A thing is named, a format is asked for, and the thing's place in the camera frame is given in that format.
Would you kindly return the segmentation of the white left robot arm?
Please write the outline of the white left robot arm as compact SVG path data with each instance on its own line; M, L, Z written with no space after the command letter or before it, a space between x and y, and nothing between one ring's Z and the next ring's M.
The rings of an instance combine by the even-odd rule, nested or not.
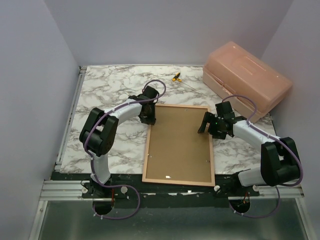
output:
M122 104L108 110L95 107L90 111L79 140L90 156L90 176L96 182L93 191L99 197L107 197L111 191L111 185L107 182L111 177L108 152L114 144L117 128L135 117L139 117L143 124L154 125L155 104L161 96L153 87L145 86L141 94L129 96Z

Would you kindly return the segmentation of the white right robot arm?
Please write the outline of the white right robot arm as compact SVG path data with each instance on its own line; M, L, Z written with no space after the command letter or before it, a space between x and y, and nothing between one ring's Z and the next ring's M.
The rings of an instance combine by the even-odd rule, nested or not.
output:
M251 186L286 185L301 182L302 166L295 141L290 137L278 137L261 130L243 116L236 116L231 103L223 101L215 105L216 114L204 113L198 133L207 131L212 138L224 140L237 137L260 152L260 165L254 169L232 175L230 191L241 196Z

